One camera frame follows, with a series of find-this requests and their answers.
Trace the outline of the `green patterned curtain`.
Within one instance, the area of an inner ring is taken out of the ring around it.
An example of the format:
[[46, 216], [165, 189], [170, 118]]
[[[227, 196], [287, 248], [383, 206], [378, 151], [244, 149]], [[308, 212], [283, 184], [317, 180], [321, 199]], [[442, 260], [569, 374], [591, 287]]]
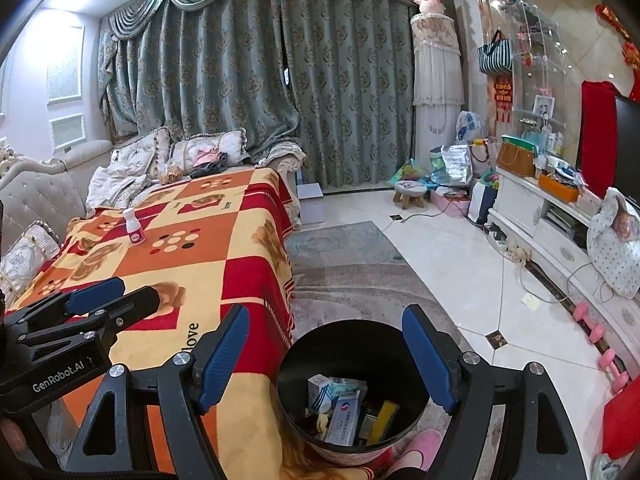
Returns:
[[132, 0], [100, 25], [98, 99], [115, 140], [244, 129], [326, 188], [389, 178], [414, 144], [416, 0]]

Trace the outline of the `striped tote bag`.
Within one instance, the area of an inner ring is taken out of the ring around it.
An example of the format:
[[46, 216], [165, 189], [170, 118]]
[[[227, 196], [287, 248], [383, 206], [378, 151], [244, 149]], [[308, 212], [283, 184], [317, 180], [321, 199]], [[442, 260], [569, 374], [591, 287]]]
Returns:
[[489, 44], [477, 49], [478, 68], [480, 72], [491, 77], [509, 76], [512, 74], [511, 41], [497, 29]]

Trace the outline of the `red orange patterned blanket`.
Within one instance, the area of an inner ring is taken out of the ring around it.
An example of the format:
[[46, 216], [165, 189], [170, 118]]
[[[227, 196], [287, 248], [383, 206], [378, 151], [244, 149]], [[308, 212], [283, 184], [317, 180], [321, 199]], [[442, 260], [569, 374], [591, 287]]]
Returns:
[[121, 333], [111, 359], [133, 370], [193, 350], [234, 304], [250, 334], [221, 401], [203, 418], [231, 479], [369, 479], [367, 467], [326, 463], [277, 406], [279, 365], [292, 344], [293, 289], [284, 248], [291, 196], [272, 169], [249, 169], [160, 188], [137, 206], [144, 240], [132, 244], [122, 213], [73, 220], [60, 253], [17, 299], [37, 299], [117, 276], [128, 290], [156, 288], [158, 311]]

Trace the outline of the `polka dot baby cloth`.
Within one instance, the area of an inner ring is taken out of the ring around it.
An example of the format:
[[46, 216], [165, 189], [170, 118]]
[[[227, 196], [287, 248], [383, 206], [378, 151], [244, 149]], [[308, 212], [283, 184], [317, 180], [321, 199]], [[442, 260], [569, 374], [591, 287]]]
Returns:
[[617, 188], [606, 190], [600, 211], [590, 220], [587, 252], [616, 294], [627, 299], [638, 294], [639, 215]]

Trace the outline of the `white bottle pink label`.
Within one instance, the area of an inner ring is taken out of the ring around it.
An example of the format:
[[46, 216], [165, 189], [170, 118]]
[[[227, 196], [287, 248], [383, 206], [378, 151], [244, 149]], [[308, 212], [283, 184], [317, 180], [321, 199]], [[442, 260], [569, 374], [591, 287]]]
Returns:
[[145, 240], [144, 231], [140, 220], [137, 218], [134, 208], [125, 209], [122, 212], [125, 219], [126, 231], [130, 242], [133, 245], [143, 243]]

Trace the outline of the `white blue plastic bag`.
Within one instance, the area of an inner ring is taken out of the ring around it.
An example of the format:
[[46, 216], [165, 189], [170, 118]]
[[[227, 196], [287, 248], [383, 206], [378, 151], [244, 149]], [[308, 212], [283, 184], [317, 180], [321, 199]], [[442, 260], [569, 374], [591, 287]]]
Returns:
[[472, 143], [477, 139], [484, 139], [485, 136], [485, 126], [480, 115], [462, 110], [456, 121], [456, 136], [454, 137], [456, 143]]

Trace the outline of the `silver foil bag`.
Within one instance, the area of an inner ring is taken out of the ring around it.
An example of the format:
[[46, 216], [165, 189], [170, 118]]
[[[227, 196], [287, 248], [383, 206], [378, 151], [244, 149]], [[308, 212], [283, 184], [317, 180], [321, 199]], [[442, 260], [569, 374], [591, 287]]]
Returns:
[[473, 177], [471, 150], [468, 144], [444, 146], [442, 151], [444, 175], [442, 184], [449, 186], [468, 186]]

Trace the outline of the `lace covered air conditioner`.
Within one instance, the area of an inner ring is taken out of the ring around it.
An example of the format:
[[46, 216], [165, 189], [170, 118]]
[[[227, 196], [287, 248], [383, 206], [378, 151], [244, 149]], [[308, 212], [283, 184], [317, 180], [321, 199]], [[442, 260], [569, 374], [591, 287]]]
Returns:
[[413, 41], [413, 107], [416, 160], [432, 170], [432, 151], [454, 143], [464, 104], [461, 52], [452, 18], [419, 13], [410, 21]]

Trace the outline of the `grey floor rug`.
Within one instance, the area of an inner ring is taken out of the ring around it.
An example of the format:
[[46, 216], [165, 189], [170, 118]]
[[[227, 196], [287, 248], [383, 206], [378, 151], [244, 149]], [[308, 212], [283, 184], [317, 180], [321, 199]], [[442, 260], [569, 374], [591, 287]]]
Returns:
[[294, 294], [293, 337], [323, 324], [363, 318], [401, 326], [417, 304], [464, 351], [471, 345], [393, 243], [371, 221], [296, 232], [285, 240]]

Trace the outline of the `white side pillow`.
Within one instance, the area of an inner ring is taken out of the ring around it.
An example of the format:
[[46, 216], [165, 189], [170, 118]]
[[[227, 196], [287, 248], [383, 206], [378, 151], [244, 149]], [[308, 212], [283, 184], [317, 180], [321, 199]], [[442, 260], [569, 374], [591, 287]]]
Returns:
[[32, 224], [18, 237], [1, 259], [1, 290], [6, 308], [20, 298], [42, 266], [60, 251], [50, 226]]

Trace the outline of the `small wooden stool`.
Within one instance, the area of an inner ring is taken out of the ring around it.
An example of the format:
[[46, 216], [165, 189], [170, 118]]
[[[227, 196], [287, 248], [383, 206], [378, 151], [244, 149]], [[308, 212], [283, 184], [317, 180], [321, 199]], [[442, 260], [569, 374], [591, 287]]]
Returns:
[[402, 209], [408, 209], [411, 205], [425, 208], [425, 195], [427, 187], [413, 180], [399, 180], [394, 184], [393, 202], [399, 204]]

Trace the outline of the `pink dumbbell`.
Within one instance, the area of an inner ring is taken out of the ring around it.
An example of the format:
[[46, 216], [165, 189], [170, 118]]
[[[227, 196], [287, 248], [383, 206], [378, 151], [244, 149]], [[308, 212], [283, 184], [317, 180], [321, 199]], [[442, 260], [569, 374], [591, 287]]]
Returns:
[[630, 382], [626, 365], [617, 355], [616, 351], [605, 341], [605, 328], [596, 322], [589, 314], [588, 304], [580, 302], [576, 304], [572, 313], [573, 320], [582, 327], [587, 334], [587, 339], [600, 352], [597, 366], [612, 379], [612, 393], [614, 396], [622, 392]]

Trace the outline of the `white tv cabinet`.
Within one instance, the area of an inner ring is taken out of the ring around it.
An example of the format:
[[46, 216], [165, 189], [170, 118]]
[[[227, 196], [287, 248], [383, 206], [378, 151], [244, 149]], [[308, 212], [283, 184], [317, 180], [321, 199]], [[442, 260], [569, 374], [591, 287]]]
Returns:
[[603, 339], [627, 367], [639, 375], [639, 299], [627, 299], [606, 284], [585, 248], [558, 225], [567, 220], [575, 228], [589, 226], [590, 217], [575, 205], [542, 190], [535, 179], [520, 178], [499, 169], [498, 195], [488, 221], [515, 245], [530, 252], [544, 278], [574, 304], [585, 302], [593, 322], [604, 326]]

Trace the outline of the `teal tissue packet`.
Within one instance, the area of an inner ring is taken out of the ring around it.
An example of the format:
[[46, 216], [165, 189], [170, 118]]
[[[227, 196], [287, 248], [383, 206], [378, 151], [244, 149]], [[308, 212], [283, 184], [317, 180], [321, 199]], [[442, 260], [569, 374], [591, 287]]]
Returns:
[[358, 393], [359, 399], [362, 400], [368, 390], [367, 383], [364, 380], [349, 378], [331, 378], [331, 399], [337, 400], [343, 393]]

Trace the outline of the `pink slipper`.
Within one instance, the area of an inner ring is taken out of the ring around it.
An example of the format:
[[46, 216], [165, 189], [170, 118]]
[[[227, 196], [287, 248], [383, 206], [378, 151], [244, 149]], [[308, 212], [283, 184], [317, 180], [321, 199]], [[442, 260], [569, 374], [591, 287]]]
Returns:
[[427, 429], [417, 434], [394, 463], [395, 468], [412, 467], [429, 470], [442, 443], [442, 434], [435, 429]]

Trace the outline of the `grey tufted headboard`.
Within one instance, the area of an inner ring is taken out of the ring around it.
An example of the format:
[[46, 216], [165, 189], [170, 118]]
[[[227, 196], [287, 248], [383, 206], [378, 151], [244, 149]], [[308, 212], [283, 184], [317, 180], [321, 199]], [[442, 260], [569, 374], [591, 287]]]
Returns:
[[73, 218], [86, 218], [90, 179], [111, 159], [112, 144], [92, 140], [61, 157], [38, 160], [17, 154], [1, 140], [1, 251], [8, 249], [34, 222], [46, 224], [62, 242]]

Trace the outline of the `white medicine box blue text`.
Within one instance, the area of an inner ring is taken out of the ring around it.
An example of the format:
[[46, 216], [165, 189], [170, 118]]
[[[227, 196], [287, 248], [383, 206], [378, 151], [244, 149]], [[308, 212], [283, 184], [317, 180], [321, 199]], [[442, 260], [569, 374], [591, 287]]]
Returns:
[[360, 391], [341, 393], [335, 404], [324, 442], [338, 446], [352, 446], [358, 429]]

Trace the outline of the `white blue medicine carton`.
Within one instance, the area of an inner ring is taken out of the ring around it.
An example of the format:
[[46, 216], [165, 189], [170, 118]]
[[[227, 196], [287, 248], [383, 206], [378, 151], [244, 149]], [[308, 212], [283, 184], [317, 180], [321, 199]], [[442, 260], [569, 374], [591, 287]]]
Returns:
[[307, 379], [308, 408], [316, 414], [323, 414], [332, 408], [332, 380], [322, 374]]

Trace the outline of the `black trash bin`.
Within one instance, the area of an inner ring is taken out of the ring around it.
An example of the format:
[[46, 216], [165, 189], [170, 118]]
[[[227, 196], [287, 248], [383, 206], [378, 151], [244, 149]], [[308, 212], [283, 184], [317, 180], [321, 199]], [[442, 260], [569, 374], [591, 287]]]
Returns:
[[379, 458], [413, 430], [428, 402], [401, 330], [370, 320], [301, 336], [280, 364], [277, 389], [296, 434], [343, 467]]

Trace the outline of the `orange storage box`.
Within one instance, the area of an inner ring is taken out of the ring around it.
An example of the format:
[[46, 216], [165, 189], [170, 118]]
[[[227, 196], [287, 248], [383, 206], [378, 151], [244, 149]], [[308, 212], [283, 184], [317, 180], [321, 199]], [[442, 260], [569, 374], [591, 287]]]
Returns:
[[579, 197], [578, 187], [573, 183], [565, 183], [555, 176], [541, 174], [538, 178], [538, 186], [546, 193], [554, 196], [564, 203], [575, 203]]

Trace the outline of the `black television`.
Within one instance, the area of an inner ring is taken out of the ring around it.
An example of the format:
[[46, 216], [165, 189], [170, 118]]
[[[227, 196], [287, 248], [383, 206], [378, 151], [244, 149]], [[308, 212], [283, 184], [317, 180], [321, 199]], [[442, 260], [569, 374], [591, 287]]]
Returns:
[[640, 202], [640, 107], [616, 96], [617, 154], [614, 183], [634, 208]]

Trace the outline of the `brown handbag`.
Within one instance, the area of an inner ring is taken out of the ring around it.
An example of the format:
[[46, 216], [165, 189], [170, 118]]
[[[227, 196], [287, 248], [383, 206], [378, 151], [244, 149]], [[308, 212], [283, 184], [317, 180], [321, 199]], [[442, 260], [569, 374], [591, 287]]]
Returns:
[[502, 142], [498, 154], [497, 165], [520, 178], [535, 175], [535, 153], [509, 142]]

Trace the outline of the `red cloth cover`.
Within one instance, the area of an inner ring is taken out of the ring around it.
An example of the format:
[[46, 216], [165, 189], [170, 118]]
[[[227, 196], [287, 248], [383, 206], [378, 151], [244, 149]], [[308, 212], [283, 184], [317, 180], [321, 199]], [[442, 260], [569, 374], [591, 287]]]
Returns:
[[614, 183], [617, 158], [617, 88], [609, 81], [582, 82], [578, 166], [591, 192], [603, 198]]

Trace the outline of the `cream embroidered pillow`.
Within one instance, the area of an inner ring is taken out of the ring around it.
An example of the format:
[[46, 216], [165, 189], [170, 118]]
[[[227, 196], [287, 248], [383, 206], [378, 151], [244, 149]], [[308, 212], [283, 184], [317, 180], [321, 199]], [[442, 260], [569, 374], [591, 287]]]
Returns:
[[224, 168], [248, 162], [246, 130], [206, 132], [173, 141], [160, 127], [122, 148], [115, 148], [106, 166], [92, 175], [85, 201], [89, 212], [99, 208], [125, 209], [142, 202], [151, 188], [190, 176], [202, 155], [216, 155]]

